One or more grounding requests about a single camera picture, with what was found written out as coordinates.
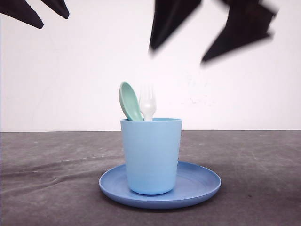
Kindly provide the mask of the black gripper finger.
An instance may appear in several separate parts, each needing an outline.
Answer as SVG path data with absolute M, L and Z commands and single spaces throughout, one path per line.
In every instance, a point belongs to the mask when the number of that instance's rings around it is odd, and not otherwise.
M 216 37 L 201 63 L 220 57 L 233 50 L 254 42 L 270 38 L 270 23 L 277 16 L 278 9 L 262 0 L 223 0 L 229 7 L 225 27 Z
M 55 11 L 58 15 L 62 16 L 65 19 L 68 19 L 70 13 L 64 2 L 64 0 L 41 0 L 49 8 Z
M 0 13 L 41 29 L 44 24 L 25 0 L 0 0 Z
M 156 0 L 149 49 L 156 51 L 200 4 L 200 0 Z

